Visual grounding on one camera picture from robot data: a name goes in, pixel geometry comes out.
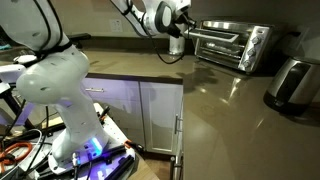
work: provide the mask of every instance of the kitchen cabinet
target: kitchen cabinet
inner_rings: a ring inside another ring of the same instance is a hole
[[[183,86],[141,82],[140,88],[147,151],[176,154]]]
[[[182,135],[178,140],[182,130],[182,80],[122,78],[87,77],[82,89],[102,107],[111,108],[114,122],[130,140],[148,152],[176,155],[182,147]]]

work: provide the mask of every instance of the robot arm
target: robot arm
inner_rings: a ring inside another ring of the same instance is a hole
[[[167,33],[176,38],[181,33],[175,25],[175,20],[187,13],[191,6],[191,0],[143,0],[146,12],[141,12],[132,0],[111,0],[111,2],[127,18],[138,35],[152,36]]]

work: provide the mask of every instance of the kitchen counter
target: kitchen counter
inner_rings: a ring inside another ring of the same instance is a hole
[[[272,77],[249,77],[194,56],[165,65],[148,53],[87,55],[90,72],[183,78],[186,180],[320,177],[320,106],[296,121],[268,108],[262,98]]]

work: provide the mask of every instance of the toaster oven handle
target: toaster oven handle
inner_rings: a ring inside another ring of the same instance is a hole
[[[223,41],[227,43],[233,43],[239,37],[239,34],[226,33],[214,30],[205,30],[199,28],[186,30],[184,32],[184,35],[186,37],[191,36],[193,38]]]

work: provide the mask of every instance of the cabinet handle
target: cabinet handle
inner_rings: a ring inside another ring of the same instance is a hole
[[[91,92],[104,92],[103,88],[87,88],[86,91],[91,91]]]
[[[176,121],[174,123],[174,134],[177,134],[177,132],[182,132],[181,129],[178,129],[178,121],[182,121],[183,119],[179,118],[178,114],[176,115]]]

